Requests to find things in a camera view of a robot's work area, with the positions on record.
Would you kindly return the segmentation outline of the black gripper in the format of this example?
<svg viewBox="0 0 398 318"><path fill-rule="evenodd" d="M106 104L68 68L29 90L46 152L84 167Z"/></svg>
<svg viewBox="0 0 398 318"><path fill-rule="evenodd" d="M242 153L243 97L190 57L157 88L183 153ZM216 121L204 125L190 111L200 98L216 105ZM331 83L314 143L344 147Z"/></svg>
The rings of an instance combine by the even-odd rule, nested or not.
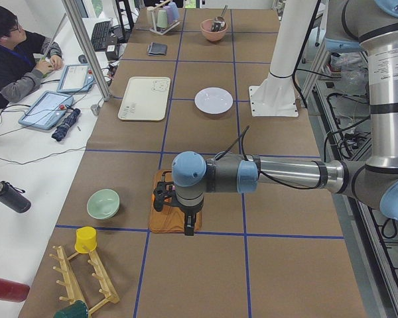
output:
<svg viewBox="0 0 398 318"><path fill-rule="evenodd" d="M184 234L186 236L193 236L196 224L196 214L195 213L185 213L184 214Z"/></svg>

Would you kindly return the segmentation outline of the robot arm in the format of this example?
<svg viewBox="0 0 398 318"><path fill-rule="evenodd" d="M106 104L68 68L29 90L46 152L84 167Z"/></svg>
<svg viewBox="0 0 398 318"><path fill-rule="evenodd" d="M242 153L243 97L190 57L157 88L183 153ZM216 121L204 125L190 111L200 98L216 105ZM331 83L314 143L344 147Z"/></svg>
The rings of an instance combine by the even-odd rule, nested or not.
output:
<svg viewBox="0 0 398 318"><path fill-rule="evenodd" d="M185 214L187 235L206 192L249 193L260 182L325 188L398 221L398 1L329 2L326 42L334 51L367 52L371 156L365 162L324 163L224 153L204 159L182 152L172 162L172 202Z"/></svg>

